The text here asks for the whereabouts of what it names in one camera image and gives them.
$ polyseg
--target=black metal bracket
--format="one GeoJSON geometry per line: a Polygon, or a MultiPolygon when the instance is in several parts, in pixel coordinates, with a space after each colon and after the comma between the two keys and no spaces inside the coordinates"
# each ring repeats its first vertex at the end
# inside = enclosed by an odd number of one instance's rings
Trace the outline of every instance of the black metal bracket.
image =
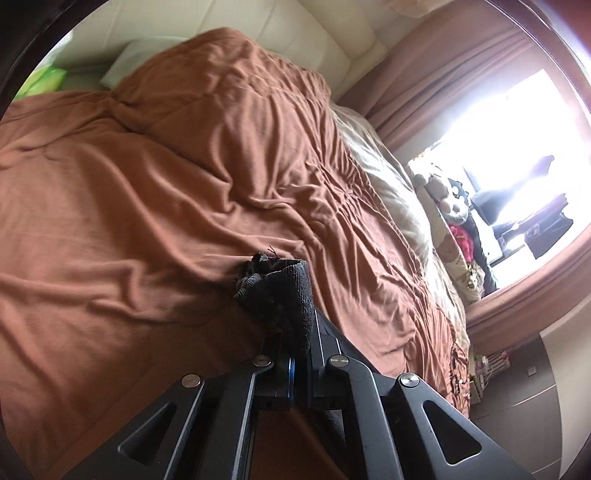
{"type": "MultiPolygon", "coordinates": [[[[389,378],[315,326],[300,408],[340,410],[353,480],[532,480],[412,373],[389,378]]],[[[294,403],[295,362],[281,334],[230,374],[187,375],[64,480],[246,480],[260,410],[294,403]]]]}

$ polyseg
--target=white headboard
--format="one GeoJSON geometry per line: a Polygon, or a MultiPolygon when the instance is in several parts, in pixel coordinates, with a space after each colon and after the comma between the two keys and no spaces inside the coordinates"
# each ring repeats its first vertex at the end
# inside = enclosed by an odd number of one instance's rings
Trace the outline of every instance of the white headboard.
{"type": "Polygon", "coordinates": [[[232,27],[321,73],[338,98],[387,54],[356,0],[110,0],[73,31],[56,63],[112,62],[141,38],[232,27]]]}

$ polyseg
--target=white pillow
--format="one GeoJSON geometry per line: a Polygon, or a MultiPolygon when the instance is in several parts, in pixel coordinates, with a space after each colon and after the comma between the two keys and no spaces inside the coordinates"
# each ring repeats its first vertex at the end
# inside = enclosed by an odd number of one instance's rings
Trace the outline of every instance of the white pillow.
{"type": "Polygon", "coordinates": [[[121,80],[131,75],[154,55],[175,47],[185,40],[187,39],[182,37],[152,37],[129,43],[101,78],[100,83],[114,90],[121,80]]]}
{"type": "Polygon", "coordinates": [[[406,172],[362,115],[331,107],[345,143],[426,272],[433,250],[431,225],[406,172]]]}

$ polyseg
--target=screw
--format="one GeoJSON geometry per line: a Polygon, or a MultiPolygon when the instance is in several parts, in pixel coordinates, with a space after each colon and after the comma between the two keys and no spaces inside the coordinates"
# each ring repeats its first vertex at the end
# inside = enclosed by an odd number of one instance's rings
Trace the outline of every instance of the screw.
{"type": "Polygon", "coordinates": [[[266,367],[271,364],[271,359],[266,355],[257,355],[252,359],[252,363],[255,367],[266,367]]]}
{"type": "Polygon", "coordinates": [[[183,377],[181,383],[185,388],[195,388],[201,384],[201,377],[195,374],[188,374],[183,377]]]}
{"type": "Polygon", "coordinates": [[[329,362],[336,368],[343,368],[349,365],[349,359],[344,355],[333,355],[330,357],[329,362]]]}
{"type": "Polygon", "coordinates": [[[400,383],[407,388],[416,387],[420,380],[415,374],[402,374],[398,379],[400,380],[400,383]]]}

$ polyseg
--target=floor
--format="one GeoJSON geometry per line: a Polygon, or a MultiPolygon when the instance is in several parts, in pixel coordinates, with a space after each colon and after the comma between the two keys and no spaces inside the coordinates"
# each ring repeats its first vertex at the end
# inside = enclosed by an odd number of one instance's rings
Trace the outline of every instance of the floor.
{"type": "Polygon", "coordinates": [[[558,480],[560,407],[539,336],[511,354],[511,367],[490,380],[482,402],[472,406],[470,419],[537,480],[558,480]]]}

